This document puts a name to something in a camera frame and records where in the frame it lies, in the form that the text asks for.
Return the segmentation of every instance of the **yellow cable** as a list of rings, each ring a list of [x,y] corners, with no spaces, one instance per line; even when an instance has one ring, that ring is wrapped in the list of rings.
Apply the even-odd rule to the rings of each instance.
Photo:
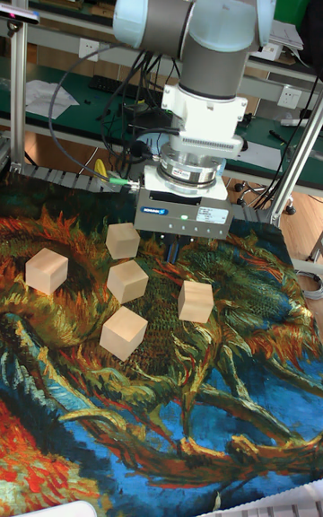
[[[95,161],[94,170],[98,172],[98,174],[100,174],[101,176],[105,176],[107,178],[106,167],[100,158],[98,158],[98,160]]]

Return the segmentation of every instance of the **green cable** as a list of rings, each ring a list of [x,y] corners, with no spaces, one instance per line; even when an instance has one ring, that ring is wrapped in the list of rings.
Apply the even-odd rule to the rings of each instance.
[[[123,178],[109,178],[109,183],[118,184],[119,186],[126,186],[129,182],[128,180],[124,180]]]

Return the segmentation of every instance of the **wooden cube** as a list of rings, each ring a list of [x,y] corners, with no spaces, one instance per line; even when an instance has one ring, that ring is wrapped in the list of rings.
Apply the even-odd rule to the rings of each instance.
[[[180,320],[206,323],[214,307],[211,284],[183,282],[178,303]]]
[[[26,263],[26,284],[50,295],[67,278],[68,258],[43,248]]]
[[[130,222],[112,223],[108,228],[106,245],[113,259],[134,258],[139,241],[140,236]]]
[[[122,306],[103,324],[100,345],[124,362],[143,341],[147,323]]]
[[[148,275],[134,260],[112,266],[107,287],[120,303],[127,303],[144,295]]]

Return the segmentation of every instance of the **workbench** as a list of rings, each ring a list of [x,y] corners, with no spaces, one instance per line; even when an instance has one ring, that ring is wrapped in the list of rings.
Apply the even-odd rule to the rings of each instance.
[[[27,65],[27,82],[31,80],[42,80],[49,83],[57,83],[63,72],[45,66],[38,66],[32,63]],[[10,60],[0,57],[0,76],[10,78]],[[90,78],[79,74],[69,74],[64,81],[65,89],[79,102],[80,106],[71,106],[60,117],[54,120],[54,129],[57,136],[64,140],[79,142],[82,144],[104,148],[100,137],[100,117],[103,108],[109,99],[109,94],[95,91],[88,87]],[[112,102],[112,112],[118,112],[121,97]],[[107,116],[109,123],[112,117]],[[10,127],[10,94],[8,91],[0,90],[0,124]],[[120,121],[116,121],[113,127],[113,143],[120,145],[120,132],[118,131]],[[26,129],[42,135],[50,136],[48,120],[42,116],[26,113]],[[290,127],[277,127],[273,120],[265,118],[254,118],[248,127],[238,127],[237,134],[244,136],[247,141],[255,142],[270,148],[283,150],[281,143],[269,134],[274,129],[282,137],[288,139],[292,133]],[[295,136],[297,144],[301,137],[302,128]],[[315,149],[323,152],[323,139],[320,138],[315,144]],[[268,184],[273,178],[275,171],[261,166],[254,166],[246,162],[229,160],[226,165],[225,174],[237,179],[244,179],[250,182]],[[316,196],[323,196],[322,162],[309,158],[299,179],[296,191],[303,193],[315,193]]]

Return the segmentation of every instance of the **power outlet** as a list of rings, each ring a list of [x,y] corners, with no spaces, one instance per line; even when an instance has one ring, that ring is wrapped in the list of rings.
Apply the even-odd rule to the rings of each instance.
[[[94,50],[98,50],[100,43],[97,40],[88,40],[88,39],[80,39],[80,47],[79,47],[79,57],[86,57],[88,54],[94,52]],[[99,55],[94,54],[92,57],[88,58],[92,62],[98,62]]]
[[[291,86],[285,86],[277,104],[278,106],[284,106],[285,108],[295,109],[297,108],[300,97],[301,90],[296,90],[296,88],[291,88]]]

